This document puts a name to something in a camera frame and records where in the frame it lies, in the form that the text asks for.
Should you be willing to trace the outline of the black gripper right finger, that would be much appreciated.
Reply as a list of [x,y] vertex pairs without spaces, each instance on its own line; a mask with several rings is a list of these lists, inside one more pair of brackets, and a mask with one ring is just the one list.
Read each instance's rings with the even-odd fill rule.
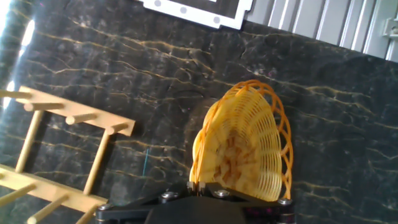
[[267,202],[216,182],[199,182],[198,195],[230,203],[239,209],[246,223],[294,224],[294,202],[291,199]]

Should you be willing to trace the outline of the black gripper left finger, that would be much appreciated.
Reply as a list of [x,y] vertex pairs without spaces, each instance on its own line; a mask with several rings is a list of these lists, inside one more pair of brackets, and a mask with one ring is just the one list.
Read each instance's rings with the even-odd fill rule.
[[102,204],[95,211],[95,223],[111,224],[145,220],[150,211],[158,205],[196,195],[196,183],[179,182],[165,190],[127,205]]

